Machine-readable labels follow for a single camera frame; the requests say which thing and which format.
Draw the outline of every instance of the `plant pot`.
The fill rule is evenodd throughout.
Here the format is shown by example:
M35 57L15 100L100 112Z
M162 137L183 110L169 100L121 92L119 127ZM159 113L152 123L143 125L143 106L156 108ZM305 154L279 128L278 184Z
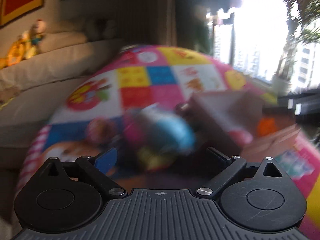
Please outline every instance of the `plant pot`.
M291 82L279 78L277 75L272 77L272 90L278 96L286 96L291 91Z

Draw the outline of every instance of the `black gripper pad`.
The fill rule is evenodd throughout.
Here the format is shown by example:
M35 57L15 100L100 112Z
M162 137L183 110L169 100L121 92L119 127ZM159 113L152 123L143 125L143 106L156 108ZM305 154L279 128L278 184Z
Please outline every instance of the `black gripper pad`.
M210 199L186 189L135 189L124 199L111 200L102 214L74 231L46 234L23 230L15 240L306 240L297 229L263 234L227 220Z

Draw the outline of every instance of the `white square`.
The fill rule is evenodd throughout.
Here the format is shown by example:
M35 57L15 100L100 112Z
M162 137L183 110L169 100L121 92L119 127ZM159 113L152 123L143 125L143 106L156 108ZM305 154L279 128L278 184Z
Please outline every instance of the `white square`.
M101 73L97 76L94 76L80 85L78 88L82 87L84 84L92 81L101 81L106 79L106 82L100 85L102 89L105 89L105 93L108 93L108 99L101 100L96 106L87 110L75 110L71 108L67 102L60 107L52 116L50 123L66 123L66 122L79 122L79 121L90 121L96 117L103 118L112 118L118 117L123 114L122 105L121 105L121 94L119 93L118 88L118 78L116 70L111 70L108 72ZM97 90L93 90L90 93L95 96L97 95Z
M186 99L196 92L227 90L223 78L212 64L175 65L171 69Z

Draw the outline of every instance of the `silver bolt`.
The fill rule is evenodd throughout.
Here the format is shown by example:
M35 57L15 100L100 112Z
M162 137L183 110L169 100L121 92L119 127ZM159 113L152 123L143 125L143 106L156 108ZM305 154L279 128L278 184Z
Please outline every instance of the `silver bolt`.
M199 188L197 192L199 195L208 196L208 195L211 195L213 191L210 188L202 187L202 188Z
M109 190L109 194L113 196L121 196L124 194L124 189L115 187Z

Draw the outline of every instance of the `cardboard box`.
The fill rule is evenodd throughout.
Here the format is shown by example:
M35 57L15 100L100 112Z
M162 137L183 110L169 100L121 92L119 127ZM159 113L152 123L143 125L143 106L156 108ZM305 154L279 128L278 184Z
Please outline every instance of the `cardboard box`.
M290 149L300 130L294 116L272 115L279 131L259 138L257 125L266 103L248 91L196 93L189 104L205 129L210 146L227 156L240 155L248 162L261 162L265 157L275 157ZM228 135L228 131L235 129L247 130L253 141L243 148L238 146Z

